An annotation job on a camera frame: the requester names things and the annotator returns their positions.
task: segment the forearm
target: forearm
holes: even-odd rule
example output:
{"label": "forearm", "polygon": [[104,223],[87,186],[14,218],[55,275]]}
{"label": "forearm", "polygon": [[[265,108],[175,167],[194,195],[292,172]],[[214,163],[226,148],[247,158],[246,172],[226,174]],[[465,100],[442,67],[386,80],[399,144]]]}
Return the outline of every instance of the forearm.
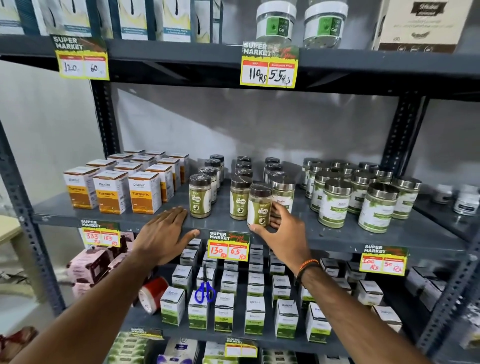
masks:
{"label": "forearm", "polygon": [[12,364],[101,364],[150,269],[140,254],[131,253],[20,352]]}
{"label": "forearm", "polygon": [[320,268],[308,268],[301,280],[355,363],[430,363],[405,338],[344,292]]}

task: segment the orange and white box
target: orange and white box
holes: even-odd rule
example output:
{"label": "orange and white box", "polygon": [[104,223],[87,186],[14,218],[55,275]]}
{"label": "orange and white box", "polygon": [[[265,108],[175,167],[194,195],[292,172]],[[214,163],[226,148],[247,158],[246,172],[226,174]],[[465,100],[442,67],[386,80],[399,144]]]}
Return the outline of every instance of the orange and white box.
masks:
{"label": "orange and white box", "polygon": [[165,158],[167,156],[167,152],[161,152],[159,150],[147,150],[145,152],[146,156],[154,156],[156,161],[158,162],[160,159]]}
{"label": "orange and white box", "polygon": [[113,170],[128,172],[128,175],[131,176],[142,170],[142,163],[121,162],[117,163]]}
{"label": "orange and white box", "polygon": [[171,164],[173,166],[173,189],[178,191],[181,185],[180,181],[180,159],[179,158],[162,158],[159,164]]}
{"label": "orange and white box", "polygon": [[75,167],[63,173],[73,207],[93,209],[98,206],[93,176],[97,167]]}
{"label": "orange and white box", "polygon": [[107,159],[116,160],[117,162],[128,162],[132,157],[132,153],[116,153],[110,154]]}
{"label": "orange and white box", "polygon": [[100,168],[100,172],[103,172],[105,170],[113,170],[113,167],[115,167],[116,164],[117,162],[111,159],[95,159],[95,160],[91,160],[85,165],[87,167]]}
{"label": "orange and white box", "polygon": [[169,164],[154,164],[147,168],[146,172],[156,172],[160,179],[160,191],[162,203],[167,203],[175,194],[173,188],[173,166]]}
{"label": "orange and white box", "polygon": [[190,166],[188,164],[188,157],[190,154],[184,153],[173,153],[170,155],[170,158],[178,158],[180,159],[180,183],[184,184],[188,181],[190,177]]}
{"label": "orange and white box", "polygon": [[133,154],[134,157],[145,154],[145,149],[124,150],[124,153]]}
{"label": "orange and white box", "polygon": [[105,170],[94,178],[100,212],[122,214],[130,206],[128,172]]}
{"label": "orange and white box", "polygon": [[137,155],[134,156],[131,160],[131,163],[141,163],[142,168],[141,170],[145,170],[153,164],[156,164],[156,159],[154,156],[146,156],[146,155]]}
{"label": "orange and white box", "polygon": [[138,214],[154,214],[162,206],[158,172],[137,172],[128,177],[132,210]]}

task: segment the jar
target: jar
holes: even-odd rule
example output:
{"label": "jar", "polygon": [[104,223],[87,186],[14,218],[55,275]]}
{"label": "jar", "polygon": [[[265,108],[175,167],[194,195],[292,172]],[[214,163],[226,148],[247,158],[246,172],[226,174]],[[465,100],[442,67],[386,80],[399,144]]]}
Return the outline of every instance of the jar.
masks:
{"label": "jar", "polygon": [[193,174],[190,176],[189,197],[190,215],[193,218],[205,218],[210,215],[210,194],[212,179],[207,174]]}
{"label": "jar", "polygon": [[348,164],[340,169],[340,173],[343,174],[343,179],[345,181],[350,181],[355,172],[360,172],[360,167],[356,164]]}
{"label": "jar", "polygon": [[252,162],[247,162],[244,160],[237,160],[237,164],[235,168],[244,168],[244,169],[252,169]]}
{"label": "jar", "polygon": [[329,228],[340,229],[345,224],[351,194],[350,182],[331,179],[325,182],[318,221]]}
{"label": "jar", "polygon": [[252,162],[252,158],[248,156],[237,156],[237,162]]}
{"label": "jar", "polygon": [[352,196],[348,203],[348,212],[358,215],[360,214],[361,207],[363,205],[363,200],[365,200],[365,195],[367,194],[368,186],[372,182],[373,174],[363,170],[360,172],[355,172],[352,175]]}
{"label": "jar", "polygon": [[372,162],[360,162],[359,167],[362,170],[367,170],[369,172],[373,172],[374,170],[377,170],[379,168],[379,165],[376,163]]}
{"label": "jar", "polygon": [[221,154],[212,154],[211,159],[218,159],[220,161],[220,184],[223,184],[223,179],[225,177],[225,157]]}
{"label": "jar", "polygon": [[323,1],[305,11],[303,46],[306,48],[338,48],[348,15],[342,1]]}
{"label": "jar", "polygon": [[305,189],[306,198],[312,198],[313,186],[315,185],[315,176],[317,172],[320,172],[321,170],[330,170],[330,169],[331,169],[330,163],[327,163],[327,162],[313,163],[310,166],[310,170],[308,171],[307,188]]}
{"label": "jar", "polygon": [[438,184],[433,192],[432,201],[438,204],[446,205],[453,196],[453,186],[448,184]]}
{"label": "jar", "polygon": [[462,192],[458,195],[453,210],[460,215],[473,216],[479,208],[480,194]]}
{"label": "jar", "polygon": [[[217,158],[210,158],[210,159],[207,159],[205,161],[205,165],[208,166],[208,167],[215,167],[217,168],[217,171],[216,171],[216,179],[217,181],[222,181],[222,162],[221,160],[217,159]],[[216,184],[216,189],[220,189],[220,184],[217,183]]]}
{"label": "jar", "polygon": [[253,178],[253,170],[248,168],[235,168],[235,175]]}
{"label": "jar", "polygon": [[252,179],[245,176],[232,176],[230,185],[230,217],[235,220],[247,219],[247,203]]}
{"label": "jar", "polygon": [[210,202],[213,205],[216,202],[216,185],[218,183],[218,179],[216,178],[216,168],[207,166],[199,167],[198,173],[207,174],[210,176],[212,186],[212,190],[210,192]]}
{"label": "jar", "polygon": [[275,176],[288,176],[287,172],[284,170],[268,170],[266,172],[266,182],[265,183],[272,183],[272,177]]}
{"label": "jar", "polygon": [[376,181],[380,183],[390,184],[392,182],[393,172],[391,170],[379,169],[374,170],[373,175]]}
{"label": "jar", "polygon": [[381,182],[371,183],[361,207],[358,224],[369,232],[387,231],[400,191]]}
{"label": "jar", "polygon": [[257,9],[257,41],[289,44],[297,8],[285,0],[262,2]]}
{"label": "jar", "polygon": [[288,212],[292,213],[293,197],[295,195],[295,180],[289,176],[272,176],[272,197],[273,201],[285,206]]}
{"label": "jar", "polygon": [[405,220],[410,215],[413,204],[420,192],[421,181],[416,178],[403,176],[394,178],[391,185],[400,190],[392,217]]}
{"label": "jar", "polygon": [[264,167],[264,182],[267,183],[267,171],[268,170],[282,170],[283,167],[280,163],[268,163]]}
{"label": "jar", "polygon": [[250,186],[248,196],[247,225],[270,224],[270,210],[272,209],[272,186],[266,183],[255,182]]}
{"label": "jar", "polygon": [[341,175],[338,172],[331,172],[328,170],[321,170],[315,174],[315,182],[313,183],[312,199],[310,201],[310,208],[318,212],[320,210],[320,202],[324,195],[325,182],[329,179],[340,180]]}
{"label": "jar", "polygon": [[300,176],[300,188],[301,189],[306,189],[307,188],[307,183],[308,183],[308,174],[310,171],[310,166],[313,163],[321,163],[322,160],[319,158],[304,158],[303,159],[303,165],[301,168],[301,176]]}

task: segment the green and white box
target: green and white box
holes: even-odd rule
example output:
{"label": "green and white box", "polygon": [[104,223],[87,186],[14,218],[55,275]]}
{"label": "green and white box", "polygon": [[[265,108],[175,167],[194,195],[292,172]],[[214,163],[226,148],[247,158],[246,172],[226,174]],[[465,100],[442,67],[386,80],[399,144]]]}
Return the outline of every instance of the green and white box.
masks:
{"label": "green and white box", "polygon": [[249,272],[263,272],[264,271],[264,256],[257,254],[250,254],[248,263]]}
{"label": "green and white box", "polygon": [[278,299],[275,314],[275,336],[277,338],[294,339],[299,312],[294,300]]}
{"label": "green and white box", "polygon": [[197,264],[197,256],[198,253],[195,249],[185,248],[180,254],[180,264],[193,267]]}
{"label": "green and white box", "polygon": [[272,274],[285,274],[285,264],[276,255],[270,255],[270,275]]}
{"label": "green and white box", "polygon": [[399,332],[402,328],[402,321],[390,306],[372,306],[372,312],[377,314],[382,321],[384,321],[388,326],[390,326],[396,332]]}
{"label": "green and white box", "polygon": [[383,297],[384,293],[373,280],[359,280],[355,298],[360,303],[366,306],[373,306],[374,304],[380,304]]}
{"label": "green and white box", "polygon": [[321,258],[320,265],[322,269],[331,277],[338,277],[338,273],[340,271],[340,267],[338,266],[338,262],[336,259],[332,258]]}
{"label": "green and white box", "polygon": [[238,272],[239,271],[239,261],[238,260],[225,259],[225,261],[223,262],[223,269],[224,270],[231,270],[233,272]]}
{"label": "green and white box", "polygon": [[308,289],[300,285],[300,305],[302,308],[307,308],[310,302],[315,302]]}
{"label": "green and white box", "polygon": [[265,298],[247,296],[245,334],[262,335],[265,322]]}
{"label": "green and white box", "polygon": [[168,287],[160,299],[162,322],[179,326],[185,312],[185,290]]}
{"label": "green and white box", "polygon": [[237,294],[237,284],[239,281],[239,273],[224,270],[222,280],[220,282],[220,291],[223,293]]}
{"label": "green and white box", "polygon": [[[215,280],[215,269],[207,268],[207,282],[210,283],[210,286],[212,286],[212,288],[214,286],[213,284],[214,280]],[[203,281],[204,281],[204,268],[200,267],[197,274],[197,289],[200,288]]]}
{"label": "green and white box", "polygon": [[215,331],[232,332],[234,303],[235,295],[233,293],[217,293],[215,300]]}
{"label": "green and white box", "polygon": [[261,244],[250,244],[250,254],[264,255],[264,246]]}
{"label": "green and white box", "polygon": [[326,343],[332,332],[332,327],[325,318],[324,313],[315,302],[310,302],[307,314],[307,340],[311,342]]}
{"label": "green and white box", "polygon": [[337,284],[340,286],[340,288],[343,288],[343,290],[345,292],[347,292],[348,294],[352,294],[352,287],[349,285],[349,283],[347,282],[347,280],[343,277],[333,277],[332,278],[335,282],[337,282]]}
{"label": "green and white box", "polygon": [[192,271],[191,266],[177,264],[172,274],[172,286],[182,288],[189,293],[192,289]]}
{"label": "green and white box", "polygon": [[207,268],[216,269],[217,266],[218,266],[218,259],[216,259],[216,258],[209,258],[209,257],[208,257],[208,252],[205,252],[205,254],[204,254],[204,261],[203,261],[203,262],[205,263],[205,266],[206,266]]}
{"label": "green and white box", "polygon": [[202,247],[202,239],[192,239],[187,245],[187,249],[200,250]]}
{"label": "green and white box", "polygon": [[282,298],[284,300],[290,299],[290,292],[292,286],[290,284],[290,278],[288,276],[272,276],[272,307],[275,300]]}
{"label": "green and white box", "polygon": [[263,296],[265,290],[265,277],[263,273],[248,273],[247,294],[250,296]]}
{"label": "green and white box", "polygon": [[202,303],[195,300],[195,292],[190,297],[188,303],[188,326],[198,330],[207,330],[208,322],[208,304],[204,299]]}
{"label": "green and white box", "polygon": [[359,280],[364,280],[367,277],[367,273],[360,272],[360,263],[347,262],[347,270],[345,272],[345,278],[349,283],[358,283]]}

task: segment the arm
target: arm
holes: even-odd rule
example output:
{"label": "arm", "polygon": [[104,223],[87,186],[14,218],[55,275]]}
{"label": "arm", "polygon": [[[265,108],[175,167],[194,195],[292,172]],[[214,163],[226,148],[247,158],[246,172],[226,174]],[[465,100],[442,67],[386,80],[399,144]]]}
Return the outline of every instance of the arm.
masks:
{"label": "arm", "polygon": [[[297,276],[301,264],[312,258],[305,237],[305,224],[290,215],[282,205],[274,203],[274,208],[281,216],[270,218],[271,225],[278,229],[276,233],[270,233],[260,225],[251,225],[250,228]],[[306,268],[301,280],[355,363],[430,363],[405,338],[344,292],[321,268]]]}
{"label": "arm", "polygon": [[148,273],[178,256],[198,236],[179,240],[187,211],[162,212],[140,231],[133,252],[84,297],[63,312],[12,364],[101,364]]}

